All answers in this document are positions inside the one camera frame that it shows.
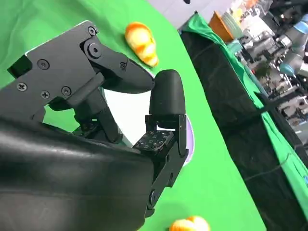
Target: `black bracket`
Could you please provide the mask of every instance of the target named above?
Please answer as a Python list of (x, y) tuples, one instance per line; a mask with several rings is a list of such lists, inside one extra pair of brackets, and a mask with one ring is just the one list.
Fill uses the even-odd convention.
[(26, 52), (8, 69), (16, 80), (0, 90), (0, 115), (42, 122), (46, 105), (55, 111), (73, 108), (80, 124), (76, 135), (121, 141), (98, 88), (143, 93), (154, 87), (154, 80), (126, 55), (102, 45), (97, 33), (85, 21)]
[(135, 144), (142, 154), (154, 163), (154, 179), (146, 217), (154, 213), (154, 206), (165, 187), (172, 187), (187, 158), (186, 115), (146, 115), (146, 134)]

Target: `black cloth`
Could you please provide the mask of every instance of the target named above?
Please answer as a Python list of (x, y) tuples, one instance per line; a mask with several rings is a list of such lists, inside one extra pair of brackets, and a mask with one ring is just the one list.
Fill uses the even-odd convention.
[(262, 118), (255, 116), (237, 129), (228, 126), (257, 109), (219, 45), (191, 32), (183, 32), (181, 37), (229, 153), (267, 229), (305, 230), (306, 218), (279, 167)]

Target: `robot arm in background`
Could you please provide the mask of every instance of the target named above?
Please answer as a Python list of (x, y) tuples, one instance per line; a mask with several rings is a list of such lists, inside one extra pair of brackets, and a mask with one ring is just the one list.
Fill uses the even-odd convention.
[(308, 64), (303, 61), (308, 41), (308, 14), (284, 35), (280, 36), (278, 41), (285, 48), (290, 48), (280, 65), (280, 72), (289, 76), (300, 74), (308, 77)]

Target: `purple plate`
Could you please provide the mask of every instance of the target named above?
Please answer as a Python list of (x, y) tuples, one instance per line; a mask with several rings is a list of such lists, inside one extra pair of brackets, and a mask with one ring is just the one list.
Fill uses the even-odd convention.
[(191, 159), (192, 159), (192, 155), (194, 152), (194, 134), (193, 134), (193, 129), (192, 129), (192, 124), (188, 118), (188, 116), (186, 115), (186, 148), (188, 149), (188, 156), (184, 162), (184, 165), (187, 165)]

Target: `wall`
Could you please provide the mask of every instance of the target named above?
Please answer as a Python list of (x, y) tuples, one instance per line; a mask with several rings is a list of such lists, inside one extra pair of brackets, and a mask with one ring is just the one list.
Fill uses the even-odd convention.
[(181, 27), (195, 11), (209, 22), (214, 11), (222, 15), (230, 6), (232, 0), (148, 0), (176, 28)]

